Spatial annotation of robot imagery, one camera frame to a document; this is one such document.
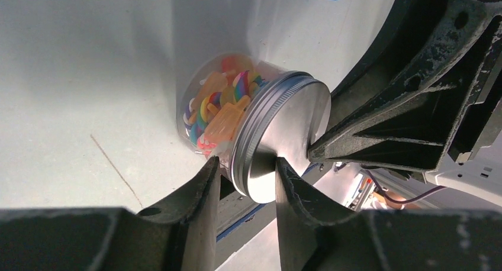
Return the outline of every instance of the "electrical cable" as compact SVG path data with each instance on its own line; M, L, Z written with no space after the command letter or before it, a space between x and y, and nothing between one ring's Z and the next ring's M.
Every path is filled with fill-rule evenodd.
M347 163L342 163L339 167L336 167L336 169L337 170L341 170L345 166L347 166ZM444 189L448 188L448 187L445 187L445 186L437 186L437 187L432 188L429 191L426 191L426 192L420 194L417 197L414 197L414 198L411 198L411 199L408 199L408 200L399 201L399 200L396 200L396 199L390 197L389 195L387 195L386 191L384 191L384 189L382 188L382 186L378 183L376 177L373 175L373 173L370 172L371 169L377 169L379 167L376 167L376 166L365 166L365 165L361 165L361 167L368 174L369 178L371 178L371 181L375 182L375 186L378 188L379 191L382 192L383 197L385 199L389 200L390 202L398 204L398 205L407 205L407 204L411 204L411 203L417 202L417 201L422 200L425 197L428 197L428 196L430 196L430 195L432 195L432 194L434 194L436 192L439 192L441 190L444 190Z
M382 186L380 186L380 184L378 183L378 181L375 178L375 176L368 169L366 169L365 171L369 175L369 178L371 178L371 180L373 182L375 182L375 185L378 188L378 190L380 190L380 191L383 192L383 196L385 197L385 199L389 200L392 203L399 204L399 205L406 205L406 204L410 204L410 203L413 203L413 202L417 202L418 200L422 200L425 197L428 197L428 196L430 196L430 195L432 195L432 194L434 194L436 192L439 192L439 191L444 190L444 189L447 188L445 186L437 186L437 187L432 188L429 191L426 191L426 192L420 194L419 196L417 196L415 198L411 198L411 199L403 200L403 201L398 201L398 200L393 199L392 197L388 196L387 193L384 192L384 190L382 189Z

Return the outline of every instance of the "silver metal lid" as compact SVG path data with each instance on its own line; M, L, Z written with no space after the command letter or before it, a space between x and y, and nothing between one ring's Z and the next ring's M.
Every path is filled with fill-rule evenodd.
M302 175L307 147L329 119L328 87L304 72L288 72L265 86L246 110L230 156L230 177L255 202L275 200L275 160L284 157Z

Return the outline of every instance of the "jar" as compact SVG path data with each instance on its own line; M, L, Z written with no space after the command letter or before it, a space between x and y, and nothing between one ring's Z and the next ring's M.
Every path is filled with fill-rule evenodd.
M178 133L201 157L218 156L239 193L268 203L275 159L286 158L301 175L330 108L327 86L309 74L227 53L195 72L178 100Z

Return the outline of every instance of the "black metal bracket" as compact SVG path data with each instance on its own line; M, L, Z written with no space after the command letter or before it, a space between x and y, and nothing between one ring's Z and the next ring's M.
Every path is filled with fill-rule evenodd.
M502 0L396 0L332 93L311 161L435 170L471 160L502 128Z
M354 213L276 163L281 269L500 270L502 216L490 211Z
M123 208L0 211L0 270L214 270L219 159L133 215Z

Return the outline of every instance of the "white wall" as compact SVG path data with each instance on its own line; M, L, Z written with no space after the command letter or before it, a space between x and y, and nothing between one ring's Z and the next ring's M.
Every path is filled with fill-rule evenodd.
M0 208L150 205L202 166L176 94L237 50L334 88L393 0L0 0ZM105 158L96 141L107 154Z

